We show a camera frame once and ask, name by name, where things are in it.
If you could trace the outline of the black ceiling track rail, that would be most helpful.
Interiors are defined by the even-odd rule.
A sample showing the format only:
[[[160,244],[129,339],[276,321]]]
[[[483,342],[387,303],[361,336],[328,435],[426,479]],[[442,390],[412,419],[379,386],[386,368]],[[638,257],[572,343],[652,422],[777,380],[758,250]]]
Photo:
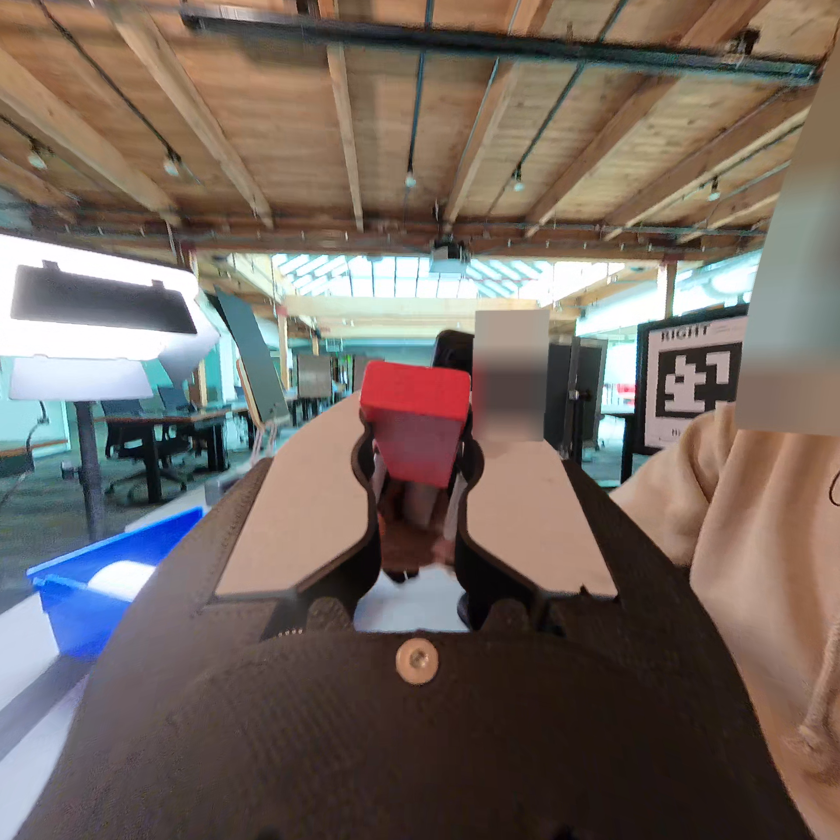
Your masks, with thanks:
[[[184,26],[195,32],[321,46],[436,54],[466,60],[599,67],[645,77],[731,78],[786,88],[810,88],[823,76],[823,66],[814,62],[707,49],[515,36],[426,25],[349,22],[229,5],[184,3],[178,7],[178,13]]]

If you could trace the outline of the black office chair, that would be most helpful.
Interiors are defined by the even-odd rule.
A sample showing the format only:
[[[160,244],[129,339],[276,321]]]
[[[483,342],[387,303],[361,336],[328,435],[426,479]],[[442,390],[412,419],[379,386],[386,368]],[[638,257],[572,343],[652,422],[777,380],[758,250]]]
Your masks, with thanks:
[[[157,476],[178,485],[180,490],[187,489],[189,478],[172,464],[174,456],[191,451],[192,443],[187,435],[177,427],[172,432],[166,424],[163,424],[160,436],[156,435],[157,424],[144,420],[146,414],[140,400],[100,401],[100,406],[107,425],[106,459],[141,463],[143,475],[148,478],[153,448]]]

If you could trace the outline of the wooden office desk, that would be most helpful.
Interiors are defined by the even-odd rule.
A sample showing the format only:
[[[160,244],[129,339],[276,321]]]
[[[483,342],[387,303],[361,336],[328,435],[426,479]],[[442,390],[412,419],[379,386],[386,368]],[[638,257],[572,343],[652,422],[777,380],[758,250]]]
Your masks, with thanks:
[[[187,435],[192,443],[199,444],[206,450],[207,465],[198,467],[199,474],[208,473],[211,475],[222,474],[229,468],[228,453],[225,445],[224,429],[226,421],[230,417],[244,417],[248,424],[248,443],[252,444],[255,437],[255,426],[253,425],[245,404],[238,405],[224,404],[221,407],[205,408],[196,412],[179,413],[148,413],[145,412],[146,422],[155,422],[156,435],[160,436],[163,424],[169,425],[171,431],[177,427]],[[106,423],[105,417],[96,418],[96,423]],[[162,479],[157,476],[158,468],[155,464],[154,449],[150,449],[151,462],[149,464],[150,475],[144,478],[146,485],[146,496],[150,504],[163,503],[165,501],[162,489]],[[184,473],[193,479],[193,473]]]

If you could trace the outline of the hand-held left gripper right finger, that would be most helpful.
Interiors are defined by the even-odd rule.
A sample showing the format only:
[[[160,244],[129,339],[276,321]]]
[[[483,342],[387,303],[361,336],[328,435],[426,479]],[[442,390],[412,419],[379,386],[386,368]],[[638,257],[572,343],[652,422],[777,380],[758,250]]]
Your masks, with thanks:
[[[566,464],[548,443],[482,442],[466,434],[461,469],[468,489],[455,573],[464,590],[458,613],[471,630],[499,601],[519,602],[540,628],[552,602],[617,598]]]

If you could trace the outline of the red wooden block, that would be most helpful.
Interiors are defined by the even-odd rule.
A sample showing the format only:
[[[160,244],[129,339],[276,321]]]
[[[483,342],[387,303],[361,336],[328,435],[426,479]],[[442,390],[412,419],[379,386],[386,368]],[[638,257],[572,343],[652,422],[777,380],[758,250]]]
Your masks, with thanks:
[[[360,408],[389,476],[448,488],[470,407],[464,371],[373,360]]]

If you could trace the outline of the person in beige hoodie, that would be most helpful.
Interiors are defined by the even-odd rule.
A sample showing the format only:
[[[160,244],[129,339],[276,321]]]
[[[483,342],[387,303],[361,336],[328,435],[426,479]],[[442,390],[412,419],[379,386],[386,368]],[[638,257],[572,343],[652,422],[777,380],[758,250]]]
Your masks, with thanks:
[[[694,418],[612,500],[677,566],[813,836],[839,838],[839,443]]]

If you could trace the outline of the white tape roll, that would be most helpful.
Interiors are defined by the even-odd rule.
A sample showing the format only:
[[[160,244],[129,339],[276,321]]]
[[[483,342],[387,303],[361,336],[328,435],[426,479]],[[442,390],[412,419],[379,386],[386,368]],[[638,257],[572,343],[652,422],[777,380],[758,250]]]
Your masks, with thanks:
[[[91,592],[131,603],[156,572],[156,566],[135,560],[119,560],[98,570],[87,582]]]

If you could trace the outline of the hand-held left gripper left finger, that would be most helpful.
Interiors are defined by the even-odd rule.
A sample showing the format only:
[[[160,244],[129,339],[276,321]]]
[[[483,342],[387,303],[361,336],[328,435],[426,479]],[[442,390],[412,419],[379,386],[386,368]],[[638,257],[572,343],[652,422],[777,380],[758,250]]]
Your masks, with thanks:
[[[269,606],[259,640],[302,632],[329,598],[349,618],[380,575],[373,433],[356,392],[272,459],[216,585],[223,606]]]

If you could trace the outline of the grey light stand pole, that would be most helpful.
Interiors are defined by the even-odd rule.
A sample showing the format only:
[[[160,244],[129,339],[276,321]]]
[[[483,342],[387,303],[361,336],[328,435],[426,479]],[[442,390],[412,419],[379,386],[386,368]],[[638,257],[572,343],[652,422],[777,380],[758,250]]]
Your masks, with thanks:
[[[106,536],[107,512],[92,402],[73,402],[73,406],[77,416],[77,437],[80,450],[80,464],[76,475],[85,504],[88,537],[92,543],[95,543]]]

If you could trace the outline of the blue plastic bin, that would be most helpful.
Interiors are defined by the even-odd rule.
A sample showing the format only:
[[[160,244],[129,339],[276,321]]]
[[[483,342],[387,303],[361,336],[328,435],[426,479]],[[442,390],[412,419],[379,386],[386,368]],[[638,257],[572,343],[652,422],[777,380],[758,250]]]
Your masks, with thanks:
[[[87,582],[97,571],[119,560],[157,569],[204,513],[201,507],[187,509],[29,568],[26,576],[49,619],[59,653],[96,659],[133,603],[90,591]]]

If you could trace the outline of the whiteboard on stand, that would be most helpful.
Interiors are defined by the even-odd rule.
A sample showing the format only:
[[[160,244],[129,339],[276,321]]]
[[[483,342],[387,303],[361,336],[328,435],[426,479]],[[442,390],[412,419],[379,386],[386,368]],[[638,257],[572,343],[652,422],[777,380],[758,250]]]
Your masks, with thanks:
[[[297,396],[301,400],[331,401],[333,397],[332,357],[303,354],[297,357]]]

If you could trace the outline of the black framed marker sign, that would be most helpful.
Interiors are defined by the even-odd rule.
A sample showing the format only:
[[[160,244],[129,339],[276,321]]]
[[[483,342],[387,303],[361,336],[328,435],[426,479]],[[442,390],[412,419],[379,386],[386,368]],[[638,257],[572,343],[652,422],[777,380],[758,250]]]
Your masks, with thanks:
[[[741,303],[637,327],[635,454],[671,446],[694,418],[734,403],[748,313]]]

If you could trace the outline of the white studio light panel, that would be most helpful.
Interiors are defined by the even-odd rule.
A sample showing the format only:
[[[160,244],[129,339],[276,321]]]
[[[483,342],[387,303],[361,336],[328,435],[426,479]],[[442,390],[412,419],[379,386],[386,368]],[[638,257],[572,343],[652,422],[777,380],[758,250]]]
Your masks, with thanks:
[[[187,270],[1,237],[2,393],[16,402],[149,399],[146,365],[183,384],[220,335]]]

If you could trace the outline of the grey panel on tripod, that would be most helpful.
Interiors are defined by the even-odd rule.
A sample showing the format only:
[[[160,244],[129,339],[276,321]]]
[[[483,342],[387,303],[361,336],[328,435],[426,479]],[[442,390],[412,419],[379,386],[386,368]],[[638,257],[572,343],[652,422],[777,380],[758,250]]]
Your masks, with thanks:
[[[543,437],[578,465],[599,446],[607,348],[603,339],[580,337],[549,344]]]

